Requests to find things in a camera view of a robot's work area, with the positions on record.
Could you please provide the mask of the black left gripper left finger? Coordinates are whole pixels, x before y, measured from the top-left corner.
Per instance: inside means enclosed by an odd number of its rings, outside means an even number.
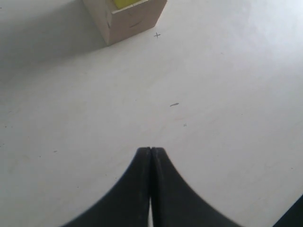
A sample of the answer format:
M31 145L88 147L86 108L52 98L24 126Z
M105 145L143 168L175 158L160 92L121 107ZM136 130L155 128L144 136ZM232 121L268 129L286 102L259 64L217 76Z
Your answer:
M65 227L147 227L151 149L139 148L117 183Z

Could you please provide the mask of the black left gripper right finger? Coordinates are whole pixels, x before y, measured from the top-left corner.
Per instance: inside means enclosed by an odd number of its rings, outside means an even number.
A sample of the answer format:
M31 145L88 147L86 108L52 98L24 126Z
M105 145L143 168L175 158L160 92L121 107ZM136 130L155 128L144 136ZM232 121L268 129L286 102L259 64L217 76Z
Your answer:
M165 149L151 149L150 198L155 227L238 227L182 178Z

